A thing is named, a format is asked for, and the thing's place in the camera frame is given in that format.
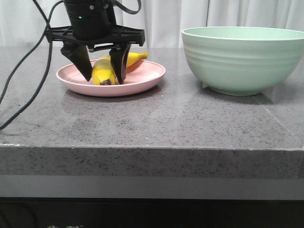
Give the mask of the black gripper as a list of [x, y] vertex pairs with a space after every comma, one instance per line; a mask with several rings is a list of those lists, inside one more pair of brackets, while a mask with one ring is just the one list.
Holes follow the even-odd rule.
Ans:
[[137, 14], [141, 1], [137, 1], [138, 10], [131, 10], [117, 0], [65, 0], [63, 3], [71, 25], [47, 29], [48, 42], [63, 42], [61, 54], [75, 65], [86, 81], [92, 78], [87, 48], [89, 51], [111, 49], [112, 68], [118, 83], [123, 84], [130, 47], [132, 44], [143, 46], [145, 33], [143, 29], [117, 25], [114, 6], [128, 14]]

